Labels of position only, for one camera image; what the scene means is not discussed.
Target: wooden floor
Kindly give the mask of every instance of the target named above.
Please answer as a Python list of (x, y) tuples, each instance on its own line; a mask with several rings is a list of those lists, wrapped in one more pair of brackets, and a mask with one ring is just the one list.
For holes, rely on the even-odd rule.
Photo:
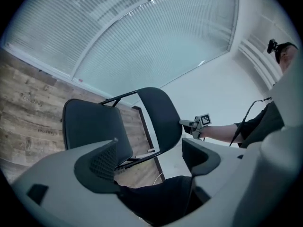
[[(102, 102), (104, 98), (66, 82), (0, 51), (0, 167), (9, 182), (43, 157), (65, 150), (62, 109), (71, 98)], [(138, 110), (117, 106), (134, 155), (149, 144)], [(159, 172), (154, 160), (116, 174), (121, 185), (152, 185)]]

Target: chair seat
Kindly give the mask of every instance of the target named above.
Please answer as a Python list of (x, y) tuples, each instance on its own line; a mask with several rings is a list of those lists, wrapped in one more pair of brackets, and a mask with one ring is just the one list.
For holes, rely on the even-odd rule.
[(133, 156), (119, 109), (71, 99), (63, 109), (63, 138), (66, 149), (118, 139), (117, 164)]

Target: black sleeve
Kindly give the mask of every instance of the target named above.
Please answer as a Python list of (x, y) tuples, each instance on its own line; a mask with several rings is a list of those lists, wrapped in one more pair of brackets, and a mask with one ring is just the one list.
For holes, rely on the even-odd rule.
[(246, 140), (246, 138), (255, 130), (255, 128), (259, 125), (259, 123), (261, 122), (266, 110), (268, 108), (268, 104), (266, 105), (266, 107), (254, 118), (251, 120), (248, 120), (247, 122), (244, 122), (244, 124), (242, 125), (242, 128), (240, 130), (240, 133), (243, 137), (243, 139)]

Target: black shirt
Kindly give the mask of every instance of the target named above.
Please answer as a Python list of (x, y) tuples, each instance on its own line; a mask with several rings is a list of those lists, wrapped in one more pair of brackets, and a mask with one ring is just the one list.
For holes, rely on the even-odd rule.
[(244, 138), (243, 143), (239, 144), (241, 148), (254, 142), (263, 141), (271, 132), (277, 131), (284, 126), (282, 117), (274, 102), (266, 105), (257, 117), (244, 122), (240, 133)]

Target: chair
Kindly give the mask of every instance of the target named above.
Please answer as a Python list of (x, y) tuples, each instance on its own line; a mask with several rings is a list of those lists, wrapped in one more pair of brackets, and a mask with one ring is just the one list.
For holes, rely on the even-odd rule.
[[(126, 96), (138, 94), (149, 116), (159, 144), (159, 152), (144, 158), (132, 158), (133, 151), (128, 141), (120, 111), (115, 107)], [(99, 104), (78, 99), (67, 101), (63, 108), (62, 132), (67, 150), (105, 140), (118, 139), (116, 170), (129, 168), (152, 159), (173, 148), (181, 138), (180, 117), (165, 92), (146, 87), (126, 93)]]

